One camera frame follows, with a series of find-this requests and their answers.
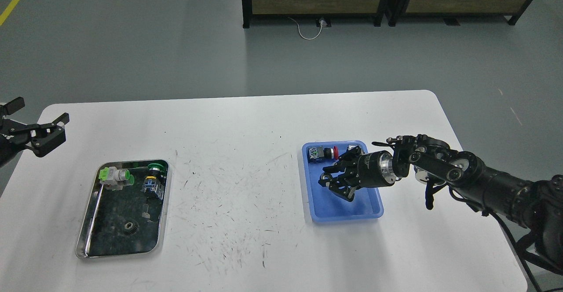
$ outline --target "robotic arm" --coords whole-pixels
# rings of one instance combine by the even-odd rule
[[[24,106],[22,97],[0,105],[0,168],[24,149],[44,157],[66,141],[64,125],[69,122],[68,113],[43,125],[26,125],[6,118]]]
[[[426,208],[434,207],[434,194],[448,186],[454,199],[483,216],[496,213],[529,228],[516,244],[523,259],[556,274],[563,274],[563,175],[551,180],[527,181],[485,166],[471,152],[453,150],[442,140],[426,135],[388,138],[373,142],[386,150],[363,153],[356,146],[323,168],[318,183],[352,202],[360,188],[392,186],[409,174],[426,184]],[[535,244],[537,254],[527,251]]]

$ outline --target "metal tray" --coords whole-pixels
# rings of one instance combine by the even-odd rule
[[[147,166],[155,162],[166,171],[162,200],[143,192]],[[111,166],[128,169],[135,178],[134,184],[122,190],[106,190],[98,180],[98,173]],[[170,167],[165,160],[108,162],[100,166],[88,198],[76,256],[124,256],[144,254],[157,248],[164,235],[169,184]]]

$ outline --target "blue plastic tray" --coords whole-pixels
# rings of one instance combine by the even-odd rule
[[[318,183],[322,174],[322,167],[330,166],[334,160],[322,162],[308,162],[307,148],[310,146],[323,146],[324,148],[338,147],[340,154],[348,149],[349,144],[357,144],[364,152],[368,148],[359,140],[345,142],[320,142],[306,143],[303,145],[303,164],[305,167],[305,178],[307,180],[307,196],[309,199],[309,210],[314,222],[335,222],[338,220],[379,218],[384,214],[384,206],[381,203],[380,192],[376,188],[362,188],[355,192],[352,202],[342,200],[333,194],[327,187]]]

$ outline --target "power outlet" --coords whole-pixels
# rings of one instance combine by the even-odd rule
[[[322,28],[331,26],[330,25],[330,19],[325,19],[324,17],[317,18],[315,21],[316,21],[317,27],[321,27],[321,25],[322,25]]]

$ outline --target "gray floor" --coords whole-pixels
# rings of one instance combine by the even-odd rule
[[[561,0],[534,0],[515,27],[460,22],[334,19],[304,41],[290,20],[243,29],[241,0],[21,0],[0,27],[0,102],[24,96],[14,118],[35,122],[54,103],[428,89],[489,166],[562,173]],[[543,288],[563,286],[534,271]]]

